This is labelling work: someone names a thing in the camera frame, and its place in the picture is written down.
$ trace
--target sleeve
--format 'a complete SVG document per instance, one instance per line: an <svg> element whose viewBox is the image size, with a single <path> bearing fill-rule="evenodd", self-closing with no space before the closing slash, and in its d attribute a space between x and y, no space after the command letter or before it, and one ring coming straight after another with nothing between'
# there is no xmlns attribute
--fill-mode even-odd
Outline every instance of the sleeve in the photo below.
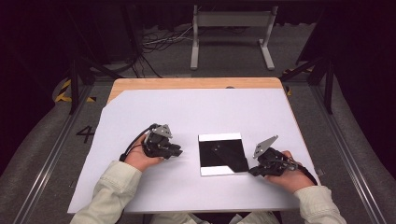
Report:
<svg viewBox="0 0 396 224"><path fill-rule="evenodd" d="M127 163L111 162L96 183L92 201L74 215L71 223L116 223L134 197L141 175Z"/></svg>
<svg viewBox="0 0 396 224"><path fill-rule="evenodd" d="M297 190L300 199L300 214L309 223L346 223L337 206L332 202L332 191L324 186Z"/></svg>

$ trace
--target white paper sheet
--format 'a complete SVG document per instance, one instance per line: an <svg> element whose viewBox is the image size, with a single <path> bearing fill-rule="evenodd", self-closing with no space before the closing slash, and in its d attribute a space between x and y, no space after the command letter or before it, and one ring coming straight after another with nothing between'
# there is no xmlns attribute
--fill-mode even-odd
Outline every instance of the white paper sheet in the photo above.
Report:
<svg viewBox="0 0 396 224"><path fill-rule="evenodd" d="M316 176L283 89L124 91L107 105L78 180L68 213L92 199L93 187L111 161L152 123L168 124L184 151L143 174L125 212L284 210L298 201L278 186L241 175L201 176L197 137L201 133L241 133L249 167L256 144L278 135L272 145L289 150Z"/></svg>

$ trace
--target person's right hand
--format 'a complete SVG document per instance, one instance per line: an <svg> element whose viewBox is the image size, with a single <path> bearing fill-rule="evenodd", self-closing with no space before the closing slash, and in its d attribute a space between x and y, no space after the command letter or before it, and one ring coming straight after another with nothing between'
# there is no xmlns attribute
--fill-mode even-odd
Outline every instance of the person's right hand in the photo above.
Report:
<svg viewBox="0 0 396 224"><path fill-rule="evenodd" d="M283 151L282 153L288 158L291 157L289 151ZM281 176L266 175L265 179L283 187L290 193L294 193L299 189L315 186L315 184L300 170L286 170Z"/></svg>

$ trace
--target person's left hand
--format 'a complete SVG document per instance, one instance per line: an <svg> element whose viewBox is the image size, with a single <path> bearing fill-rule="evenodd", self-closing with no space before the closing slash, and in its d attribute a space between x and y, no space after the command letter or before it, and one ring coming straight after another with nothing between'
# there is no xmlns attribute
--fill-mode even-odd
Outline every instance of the person's left hand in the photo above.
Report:
<svg viewBox="0 0 396 224"><path fill-rule="evenodd" d="M155 165L163 161L163 157L151 158L146 156L143 148L141 146L142 142L145 140L146 135L142 135L133 145L133 149L129 152L125 159L125 163L132 165L134 168L141 172L144 172L151 165Z"/></svg>

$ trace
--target black hand-mounted device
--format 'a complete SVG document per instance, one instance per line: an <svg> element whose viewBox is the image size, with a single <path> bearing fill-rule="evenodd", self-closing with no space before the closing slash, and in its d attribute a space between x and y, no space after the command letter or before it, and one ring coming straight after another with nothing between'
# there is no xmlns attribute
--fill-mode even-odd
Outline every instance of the black hand-mounted device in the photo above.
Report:
<svg viewBox="0 0 396 224"><path fill-rule="evenodd" d="M154 123L145 129L141 134L139 134L136 139L127 147L125 152L121 154L120 161L125 161L128 154L134 148L134 143L146 132L148 132L148 135L141 145L148 157L164 157L168 160L172 156L178 157L183 152L180 150L179 145L171 144L169 142L169 138L172 138L172 134L168 125L159 125Z"/></svg>
<svg viewBox="0 0 396 224"><path fill-rule="evenodd" d="M254 176L257 175L282 175L286 169L295 171L300 170L303 172L315 185L318 184L317 180L309 173L309 171L298 164L293 158L288 158L283 153L271 148L270 146L277 139L277 135L271 137L256 146L253 159L258 160L259 165L251 168L248 172Z"/></svg>

